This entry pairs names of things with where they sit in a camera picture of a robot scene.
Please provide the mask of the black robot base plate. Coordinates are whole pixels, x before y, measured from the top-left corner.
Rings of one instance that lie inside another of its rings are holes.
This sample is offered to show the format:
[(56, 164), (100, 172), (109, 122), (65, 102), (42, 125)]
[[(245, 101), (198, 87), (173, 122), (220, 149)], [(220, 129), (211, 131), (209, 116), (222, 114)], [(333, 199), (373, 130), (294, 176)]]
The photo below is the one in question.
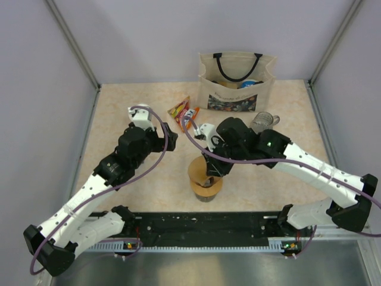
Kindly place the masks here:
[(114, 238), (144, 247), (267, 246), (269, 238), (306, 238), (312, 229), (278, 224), (279, 212), (134, 212)]

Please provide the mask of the brown paper coffee filter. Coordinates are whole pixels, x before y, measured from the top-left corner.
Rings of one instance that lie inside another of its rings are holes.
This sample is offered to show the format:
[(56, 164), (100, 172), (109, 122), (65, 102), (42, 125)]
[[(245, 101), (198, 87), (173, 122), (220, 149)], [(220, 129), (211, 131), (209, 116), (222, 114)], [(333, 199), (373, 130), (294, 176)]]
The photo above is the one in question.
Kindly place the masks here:
[(220, 177), (207, 175), (207, 163), (203, 156), (195, 158), (188, 167), (191, 182), (204, 188), (210, 188), (221, 181)]

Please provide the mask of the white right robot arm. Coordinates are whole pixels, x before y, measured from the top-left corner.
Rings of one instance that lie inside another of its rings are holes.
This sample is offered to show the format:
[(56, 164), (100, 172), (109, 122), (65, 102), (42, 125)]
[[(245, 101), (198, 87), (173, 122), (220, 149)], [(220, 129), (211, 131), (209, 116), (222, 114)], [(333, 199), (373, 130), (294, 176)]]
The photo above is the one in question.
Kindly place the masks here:
[(218, 126), (204, 123), (194, 129), (195, 138), (207, 143), (204, 154), (207, 175), (224, 177), (235, 161), (251, 161), (292, 175), (322, 191), (326, 199), (315, 203), (283, 207), (277, 218), (286, 236), (313, 225), (335, 224), (362, 233), (377, 187), (371, 174), (352, 175), (305, 152), (287, 136), (266, 129), (256, 133), (239, 118), (229, 117)]

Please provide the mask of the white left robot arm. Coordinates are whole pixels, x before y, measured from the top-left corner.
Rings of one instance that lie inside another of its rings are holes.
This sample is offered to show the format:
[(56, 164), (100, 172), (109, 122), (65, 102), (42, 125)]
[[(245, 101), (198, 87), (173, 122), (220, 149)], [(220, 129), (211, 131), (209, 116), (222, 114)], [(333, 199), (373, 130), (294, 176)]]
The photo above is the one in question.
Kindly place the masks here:
[(80, 190), (48, 220), (24, 230), (29, 252), (51, 276), (64, 273), (82, 252), (101, 240), (133, 233), (135, 222), (123, 206), (86, 226), (83, 222), (134, 177), (151, 153), (174, 151), (178, 134), (167, 123), (163, 125), (165, 135), (160, 138), (155, 127), (144, 129), (130, 123), (114, 151), (99, 162)]

